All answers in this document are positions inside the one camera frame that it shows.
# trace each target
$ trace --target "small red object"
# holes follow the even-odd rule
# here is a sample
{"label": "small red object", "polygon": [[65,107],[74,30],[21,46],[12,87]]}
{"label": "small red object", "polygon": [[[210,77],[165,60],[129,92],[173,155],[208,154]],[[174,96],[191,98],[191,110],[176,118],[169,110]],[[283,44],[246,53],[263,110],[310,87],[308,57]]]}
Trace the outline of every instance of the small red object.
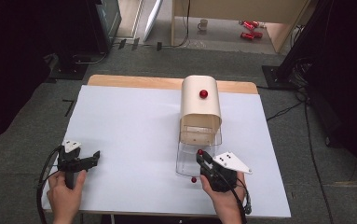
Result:
{"label": "small red object", "polygon": [[241,33],[240,37],[243,38],[243,39],[248,39],[248,40],[253,40],[254,39],[254,35],[247,34],[247,33],[244,33],[244,32]]}
{"label": "small red object", "polygon": [[248,21],[254,28],[257,28],[259,26],[258,21]]}
{"label": "small red object", "polygon": [[254,30],[254,26],[248,22],[248,21],[245,21],[243,24],[242,24],[245,28],[247,28],[248,30],[250,30],[251,32]]}
{"label": "small red object", "polygon": [[199,96],[201,99],[205,99],[208,96],[208,92],[206,90],[202,90],[200,91]]}
{"label": "small red object", "polygon": [[262,38],[263,34],[260,32],[252,32],[251,35],[253,35],[255,38]]}

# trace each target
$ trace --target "power cord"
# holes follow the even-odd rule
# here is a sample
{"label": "power cord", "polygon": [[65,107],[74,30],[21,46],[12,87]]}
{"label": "power cord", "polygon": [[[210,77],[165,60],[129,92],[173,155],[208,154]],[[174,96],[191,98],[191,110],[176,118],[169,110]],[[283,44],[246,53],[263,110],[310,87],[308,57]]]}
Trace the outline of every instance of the power cord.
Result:
{"label": "power cord", "polygon": [[317,175],[318,178],[318,182],[320,184],[320,188],[321,188],[321,192],[323,193],[323,199],[325,201],[326,204],[326,209],[327,209],[327,213],[329,215],[329,219],[330,219],[330,223],[334,224],[333,221],[333,216],[332,216],[332,212],[330,210],[330,205],[329,202],[327,200],[326,194],[325,194],[325,190],[323,188],[323,181],[321,180],[321,176],[320,176],[320,172],[318,171],[318,166],[317,163],[315,162],[315,157],[314,157],[314,151],[312,149],[312,141],[311,141],[311,131],[310,131],[310,127],[309,127],[309,115],[307,112],[307,104],[304,104],[304,113],[305,113],[305,117],[306,117],[306,123],[307,123],[307,131],[308,131],[308,139],[309,139],[309,152],[311,154],[311,160],[312,160],[312,164],[314,164],[314,169],[315,169],[315,173]]}
{"label": "power cord", "polygon": [[182,47],[184,43],[186,43],[186,41],[189,39],[189,15],[190,15],[190,0],[187,4],[186,24],[184,23],[184,27],[186,28],[186,36],[184,40],[181,42],[181,44],[179,44],[178,46],[172,46],[173,48]]}
{"label": "power cord", "polygon": [[95,64],[95,63],[99,63],[100,61],[102,61],[105,56],[106,56],[107,53],[105,53],[101,59],[97,60],[97,61],[94,61],[94,62],[88,62],[88,63],[82,63],[82,62],[75,62],[76,64]]}
{"label": "power cord", "polygon": [[[270,89],[267,88],[267,87],[260,87],[260,86],[256,86],[256,87],[259,88],[259,89],[270,90]],[[305,93],[303,93],[303,92],[300,91],[300,89],[302,89],[302,88],[303,88],[303,87],[300,87],[300,88],[298,88],[298,89],[295,90],[295,97],[296,97],[296,99],[299,101],[299,103],[297,103],[297,104],[295,104],[295,105],[292,105],[292,106],[290,106],[290,107],[287,107],[287,108],[285,108],[285,109],[283,109],[283,110],[280,110],[280,111],[277,112],[275,115],[273,115],[273,116],[271,116],[270,118],[266,119],[266,121],[269,121],[269,120],[271,120],[271,119],[275,119],[275,118],[277,118],[277,117],[279,117],[279,116],[281,116],[281,115],[284,115],[284,114],[288,113],[291,109],[293,109],[293,108],[295,108],[295,107],[297,107],[297,106],[299,106],[299,105],[305,103],[305,102],[308,100],[308,97],[307,97],[307,95],[306,95]],[[304,99],[300,99],[300,97],[298,97],[298,94],[301,94],[301,95],[304,97]]]}
{"label": "power cord", "polygon": [[248,191],[246,185],[244,183],[242,183],[242,181],[240,179],[237,178],[237,180],[240,181],[240,183],[242,184],[242,186],[240,186],[240,187],[243,187],[245,189],[245,192],[246,192],[245,198],[247,200],[247,203],[244,206],[244,210],[245,210],[245,214],[250,215],[252,213],[250,192]]}
{"label": "power cord", "polygon": [[36,186],[36,208],[37,208],[38,215],[41,219],[42,224],[47,224],[44,209],[42,208],[42,192],[44,190],[44,186],[45,186],[45,183],[47,182],[48,178],[51,175],[56,173],[55,172],[51,175],[48,175],[48,171],[51,167],[51,165],[49,165],[49,163],[51,161],[55,161],[55,159],[57,158],[57,155],[58,155],[57,152],[61,149],[61,147],[62,146],[58,146],[50,152],[50,154],[47,158],[47,161],[45,162],[44,167],[42,168],[41,175],[39,176],[38,185]]}

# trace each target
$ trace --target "red ball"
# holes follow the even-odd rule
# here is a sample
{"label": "red ball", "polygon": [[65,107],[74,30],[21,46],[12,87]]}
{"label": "red ball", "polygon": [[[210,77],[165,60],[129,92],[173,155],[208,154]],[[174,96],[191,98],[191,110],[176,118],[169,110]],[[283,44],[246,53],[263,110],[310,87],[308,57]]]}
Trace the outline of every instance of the red ball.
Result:
{"label": "red ball", "polygon": [[206,90],[202,90],[200,91],[199,96],[201,99],[205,99],[208,96],[208,92]]}

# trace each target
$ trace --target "gray carpet floor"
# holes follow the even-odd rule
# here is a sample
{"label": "gray carpet floor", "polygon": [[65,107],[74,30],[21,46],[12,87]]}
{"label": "gray carpet floor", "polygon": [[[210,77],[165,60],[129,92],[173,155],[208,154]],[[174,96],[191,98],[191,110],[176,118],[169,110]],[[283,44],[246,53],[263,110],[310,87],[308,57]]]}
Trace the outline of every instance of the gray carpet floor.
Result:
{"label": "gray carpet floor", "polygon": [[[81,85],[91,75],[186,77],[196,74],[267,86],[261,65],[280,65],[282,61],[283,56],[268,54],[114,47],[103,61],[89,66],[83,80],[41,84],[9,129],[0,135],[0,223],[39,223],[36,179],[49,152],[64,137],[72,113],[66,101],[76,100]],[[258,90],[266,118],[298,103],[292,91]],[[309,115],[312,154],[305,110]],[[271,119],[268,127],[292,217],[249,217],[249,223],[357,223],[357,159],[345,148],[324,144],[323,126],[311,105],[302,104]],[[47,218],[51,223],[52,215],[47,214]],[[100,223],[100,215],[85,214],[84,223]]]}

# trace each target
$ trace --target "beige cylindrical container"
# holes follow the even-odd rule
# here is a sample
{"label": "beige cylindrical container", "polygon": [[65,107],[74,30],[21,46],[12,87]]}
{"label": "beige cylindrical container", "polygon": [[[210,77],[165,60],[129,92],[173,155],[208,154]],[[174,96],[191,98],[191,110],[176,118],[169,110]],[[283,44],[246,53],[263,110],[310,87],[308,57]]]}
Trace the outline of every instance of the beige cylindrical container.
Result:
{"label": "beige cylindrical container", "polygon": [[181,89],[177,173],[199,176],[196,153],[202,149],[214,156],[222,144],[221,123],[216,80],[209,76],[186,77]]}

